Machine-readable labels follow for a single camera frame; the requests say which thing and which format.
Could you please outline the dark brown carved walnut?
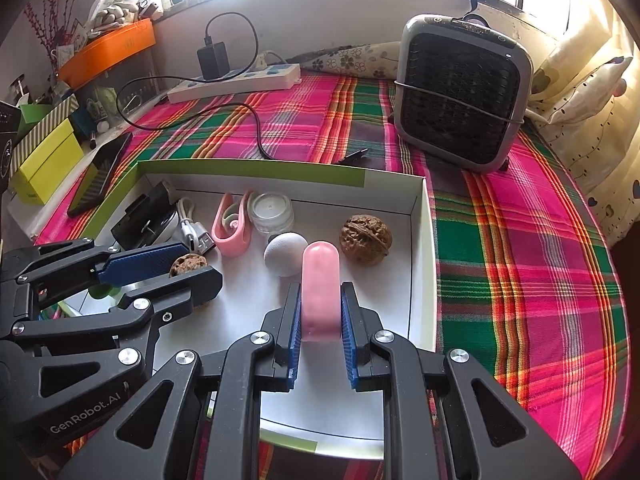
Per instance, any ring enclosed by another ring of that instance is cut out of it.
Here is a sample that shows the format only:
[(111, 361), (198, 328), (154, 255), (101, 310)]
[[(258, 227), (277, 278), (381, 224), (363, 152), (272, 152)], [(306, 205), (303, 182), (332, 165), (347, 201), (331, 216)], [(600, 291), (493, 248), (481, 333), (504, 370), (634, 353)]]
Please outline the dark brown carved walnut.
[(190, 254), (182, 255), (174, 261), (169, 270), (169, 276), (174, 278), (175, 276), (204, 268), (204, 266), (208, 266), (207, 259), (202, 255), (190, 252)]

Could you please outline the white round knob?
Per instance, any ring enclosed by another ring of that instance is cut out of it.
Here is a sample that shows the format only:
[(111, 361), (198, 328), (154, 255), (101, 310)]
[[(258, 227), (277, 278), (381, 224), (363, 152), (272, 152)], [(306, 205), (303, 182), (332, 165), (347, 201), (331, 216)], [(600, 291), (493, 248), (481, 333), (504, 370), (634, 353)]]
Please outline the white round knob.
[(267, 269), (280, 278), (299, 274), (303, 266), (303, 253), (308, 246), (305, 237), (286, 232), (273, 237), (264, 251)]

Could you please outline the pink oblong case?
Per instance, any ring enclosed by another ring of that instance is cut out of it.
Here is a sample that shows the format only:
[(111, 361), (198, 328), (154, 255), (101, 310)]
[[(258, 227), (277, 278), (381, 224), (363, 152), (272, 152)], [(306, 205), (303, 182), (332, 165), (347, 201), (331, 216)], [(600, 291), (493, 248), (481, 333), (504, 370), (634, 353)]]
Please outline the pink oblong case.
[(314, 242), (303, 253), (302, 338), (325, 342), (341, 338), (340, 254), (328, 242)]

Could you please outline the green round knob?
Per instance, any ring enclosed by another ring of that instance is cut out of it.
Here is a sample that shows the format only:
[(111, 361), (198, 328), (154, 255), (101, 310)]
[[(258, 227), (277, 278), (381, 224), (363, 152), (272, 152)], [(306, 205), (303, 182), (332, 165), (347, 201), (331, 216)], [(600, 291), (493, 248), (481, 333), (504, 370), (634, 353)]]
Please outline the green round knob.
[(120, 287), (111, 284), (95, 284), (88, 288), (88, 294), (95, 300), (101, 300), (106, 297), (115, 297), (119, 294)]

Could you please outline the pink silicone clip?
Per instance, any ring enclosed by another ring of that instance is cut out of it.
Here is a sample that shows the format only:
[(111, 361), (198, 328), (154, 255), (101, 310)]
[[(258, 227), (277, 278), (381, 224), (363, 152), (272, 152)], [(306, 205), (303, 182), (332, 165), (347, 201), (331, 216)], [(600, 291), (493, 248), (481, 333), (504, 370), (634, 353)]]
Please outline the pink silicone clip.
[(239, 257), (250, 247), (252, 225), (248, 216), (248, 202), (251, 195), (252, 192), (247, 191), (240, 200), (234, 200), (230, 193), (226, 193), (218, 205), (212, 237), (224, 257)]

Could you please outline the black rectangular battery case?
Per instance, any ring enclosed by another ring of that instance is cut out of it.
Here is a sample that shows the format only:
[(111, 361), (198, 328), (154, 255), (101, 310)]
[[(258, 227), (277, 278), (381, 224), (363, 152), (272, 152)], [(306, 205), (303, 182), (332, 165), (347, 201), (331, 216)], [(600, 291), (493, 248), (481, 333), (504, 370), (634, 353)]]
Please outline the black rectangular battery case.
[(175, 202), (174, 189), (160, 181), (125, 209), (124, 216), (111, 228), (114, 240), (125, 250), (166, 242), (178, 226)]

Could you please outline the green white cardboard box tray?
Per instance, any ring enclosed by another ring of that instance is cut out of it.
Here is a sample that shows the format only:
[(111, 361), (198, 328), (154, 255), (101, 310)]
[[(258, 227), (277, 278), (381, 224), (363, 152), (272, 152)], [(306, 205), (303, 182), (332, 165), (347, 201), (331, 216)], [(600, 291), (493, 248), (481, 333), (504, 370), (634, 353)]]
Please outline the green white cardboard box tray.
[[(308, 242), (295, 281), (303, 287), (303, 311), (318, 313), (322, 300), (352, 283), (359, 303), (375, 311), (386, 330), (417, 347), (436, 346), (437, 284), (434, 235), (426, 182), (390, 174), (299, 162), (250, 160), (160, 160), (139, 162), (81, 228), (98, 244), (132, 201), (160, 182), (189, 197), (195, 218), (211, 224), (225, 195), (247, 191), (287, 197), (295, 233)], [(375, 266), (349, 261), (340, 252), (340, 234), (355, 214), (372, 214), (392, 232), (393, 243)], [(176, 352), (209, 354), (228, 348), (257, 330), (265, 314), (284, 303), (290, 280), (265, 264), (267, 237), (254, 234), (242, 255), (213, 250), (209, 263), (224, 278), (221, 292), (180, 321), (160, 331), (154, 362)], [(289, 393), (262, 398), (260, 434), (266, 441), (321, 455), (378, 460), (383, 455), (382, 396), (359, 393), (347, 379), (340, 334), (304, 333), (297, 378)]]

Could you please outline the small clear cream jar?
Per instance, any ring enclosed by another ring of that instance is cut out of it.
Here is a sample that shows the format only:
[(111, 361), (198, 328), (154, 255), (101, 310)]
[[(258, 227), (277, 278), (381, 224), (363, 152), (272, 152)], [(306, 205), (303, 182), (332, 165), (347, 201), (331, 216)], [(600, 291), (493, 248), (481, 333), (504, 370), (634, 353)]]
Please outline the small clear cream jar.
[(250, 194), (247, 205), (250, 222), (265, 237), (273, 237), (293, 229), (295, 214), (288, 196), (268, 192)]

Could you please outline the black smartphone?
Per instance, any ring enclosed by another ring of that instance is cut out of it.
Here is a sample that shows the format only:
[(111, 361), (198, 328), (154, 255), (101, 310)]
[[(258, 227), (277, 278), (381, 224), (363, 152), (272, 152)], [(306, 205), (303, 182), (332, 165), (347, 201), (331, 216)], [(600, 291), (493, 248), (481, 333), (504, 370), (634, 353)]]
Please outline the black smartphone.
[(67, 208), (70, 218), (79, 217), (103, 202), (117, 166), (131, 140), (132, 133), (126, 132), (98, 149)]

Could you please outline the yellow-green box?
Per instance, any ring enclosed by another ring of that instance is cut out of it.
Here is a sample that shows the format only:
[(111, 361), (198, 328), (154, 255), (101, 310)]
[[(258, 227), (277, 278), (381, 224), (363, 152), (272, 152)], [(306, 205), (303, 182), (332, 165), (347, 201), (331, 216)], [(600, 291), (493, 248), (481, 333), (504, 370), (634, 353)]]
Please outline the yellow-green box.
[(43, 206), (83, 157), (72, 123), (65, 119), (17, 167), (12, 188), (23, 203)]

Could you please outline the brown walnut in tray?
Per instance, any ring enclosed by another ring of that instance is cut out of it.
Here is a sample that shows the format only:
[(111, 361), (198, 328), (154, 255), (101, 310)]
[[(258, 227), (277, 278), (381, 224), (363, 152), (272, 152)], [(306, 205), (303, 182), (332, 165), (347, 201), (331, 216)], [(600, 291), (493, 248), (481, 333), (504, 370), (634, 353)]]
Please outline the brown walnut in tray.
[(393, 234), (380, 218), (372, 214), (354, 214), (341, 227), (338, 244), (349, 261), (377, 266), (388, 256)]

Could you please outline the striped gift box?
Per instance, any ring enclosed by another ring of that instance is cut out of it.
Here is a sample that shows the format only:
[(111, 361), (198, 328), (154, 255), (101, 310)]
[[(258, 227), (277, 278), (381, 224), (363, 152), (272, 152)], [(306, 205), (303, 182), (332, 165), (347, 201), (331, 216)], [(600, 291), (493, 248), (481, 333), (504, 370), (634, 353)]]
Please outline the striped gift box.
[(76, 96), (71, 93), (64, 101), (58, 104), (37, 125), (35, 125), (24, 138), (15, 144), (12, 152), (10, 176), (13, 176), (28, 156), (38, 148), (38, 145), (71, 114), (78, 110), (79, 103)]

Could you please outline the plaid bed sheet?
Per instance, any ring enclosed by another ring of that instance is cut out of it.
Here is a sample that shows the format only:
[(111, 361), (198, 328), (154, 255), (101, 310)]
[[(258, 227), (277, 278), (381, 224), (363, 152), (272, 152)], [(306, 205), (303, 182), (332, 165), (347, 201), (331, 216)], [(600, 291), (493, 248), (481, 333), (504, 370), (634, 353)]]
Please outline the plaid bed sheet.
[(304, 73), (293, 88), (154, 106), (120, 164), (166, 158), (337, 162), (424, 177), (438, 271), (439, 348), (465, 348), (594, 478), (620, 445), (629, 328), (605, 240), (570, 174), (538, 134), (518, 135), (506, 171), (428, 157), (390, 124), (385, 80)]

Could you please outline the green box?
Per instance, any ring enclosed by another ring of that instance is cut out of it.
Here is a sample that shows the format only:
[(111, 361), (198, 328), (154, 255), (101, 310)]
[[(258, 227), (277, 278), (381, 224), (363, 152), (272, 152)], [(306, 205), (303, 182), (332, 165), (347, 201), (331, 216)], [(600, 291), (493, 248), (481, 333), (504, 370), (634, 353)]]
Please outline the green box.
[(18, 107), (21, 111), (21, 121), (17, 133), (24, 136), (29, 133), (35, 125), (45, 118), (52, 110), (51, 104), (22, 104)]

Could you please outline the white power strip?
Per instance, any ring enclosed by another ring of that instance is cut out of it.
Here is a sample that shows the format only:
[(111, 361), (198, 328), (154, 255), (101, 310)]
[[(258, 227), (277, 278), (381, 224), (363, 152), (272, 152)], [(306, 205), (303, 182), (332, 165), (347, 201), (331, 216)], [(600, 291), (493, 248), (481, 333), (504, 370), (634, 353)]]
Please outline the white power strip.
[(264, 70), (246, 72), (226, 81), (183, 81), (170, 89), (167, 97), (169, 102), (179, 103), (230, 94), (288, 90), (301, 80), (298, 64), (270, 65)]

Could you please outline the black charger adapter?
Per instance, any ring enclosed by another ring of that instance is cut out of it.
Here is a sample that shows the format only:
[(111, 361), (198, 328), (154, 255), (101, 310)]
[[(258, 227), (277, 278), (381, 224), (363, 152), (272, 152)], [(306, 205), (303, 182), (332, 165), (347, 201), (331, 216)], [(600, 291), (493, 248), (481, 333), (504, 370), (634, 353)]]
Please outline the black charger adapter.
[(226, 45), (222, 41), (215, 42), (211, 36), (206, 36), (204, 46), (198, 49), (196, 55), (205, 80), (218, 79), (230, 72)]

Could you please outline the orange storage bin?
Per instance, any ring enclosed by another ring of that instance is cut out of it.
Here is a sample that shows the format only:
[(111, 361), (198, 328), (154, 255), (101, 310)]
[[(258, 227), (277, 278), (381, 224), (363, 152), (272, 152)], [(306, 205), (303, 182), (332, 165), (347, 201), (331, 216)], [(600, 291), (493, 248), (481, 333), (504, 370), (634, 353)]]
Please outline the orange storage bin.
[(58, 70), (58, 79), (78, 90), (106, 70), (154, 44), (152, 21), (145, 18), (87, 44)]

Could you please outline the red flower branches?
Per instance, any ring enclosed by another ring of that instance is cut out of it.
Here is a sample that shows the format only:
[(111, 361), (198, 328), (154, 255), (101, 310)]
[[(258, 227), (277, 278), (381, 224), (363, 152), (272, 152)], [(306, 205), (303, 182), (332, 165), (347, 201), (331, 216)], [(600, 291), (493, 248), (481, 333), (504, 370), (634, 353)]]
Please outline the red flower branches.
[(53, 51), (70, 44), (77, 26), (74, 23), (74, 7), (77, 0), (40, 0), (41, 9), (26, 4), (23, 14), (39, 43), (46, 50), (52, 68), (56, 67)]

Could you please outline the grey portable fan heater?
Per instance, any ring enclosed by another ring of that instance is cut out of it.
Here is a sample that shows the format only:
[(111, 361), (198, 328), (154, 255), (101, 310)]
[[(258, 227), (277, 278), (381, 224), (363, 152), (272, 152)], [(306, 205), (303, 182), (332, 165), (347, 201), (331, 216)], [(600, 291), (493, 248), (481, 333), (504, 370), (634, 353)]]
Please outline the grey portable fan heater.
[(526, 49), (475, 14), (420, 14), (401, 35), (393, 123), (425, 153), (475, 172), (504, 171), (532, 80)]

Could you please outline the floral pillow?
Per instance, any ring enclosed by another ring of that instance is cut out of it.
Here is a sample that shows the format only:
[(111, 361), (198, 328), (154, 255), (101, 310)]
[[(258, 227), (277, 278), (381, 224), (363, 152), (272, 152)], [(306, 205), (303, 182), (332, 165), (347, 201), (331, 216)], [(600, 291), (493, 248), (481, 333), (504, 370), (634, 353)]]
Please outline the floral pillow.
[(395, 79), (399, 63), (399, 41), (360, 44), (309, 52), (292, 58), (304, 70), (333, 75)]

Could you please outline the cream heart-pattern curtain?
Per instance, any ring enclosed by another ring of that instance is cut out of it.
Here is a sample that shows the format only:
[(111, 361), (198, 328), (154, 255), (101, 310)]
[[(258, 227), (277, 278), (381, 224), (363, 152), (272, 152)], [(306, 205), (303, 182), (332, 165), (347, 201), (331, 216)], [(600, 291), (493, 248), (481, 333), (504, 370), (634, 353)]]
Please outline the cream heart-pattern curtain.
[(527, 114), (613, 246), (639, 222), (639, 45), (608, 0), (577, 0), (577, 23), (534, 73)]

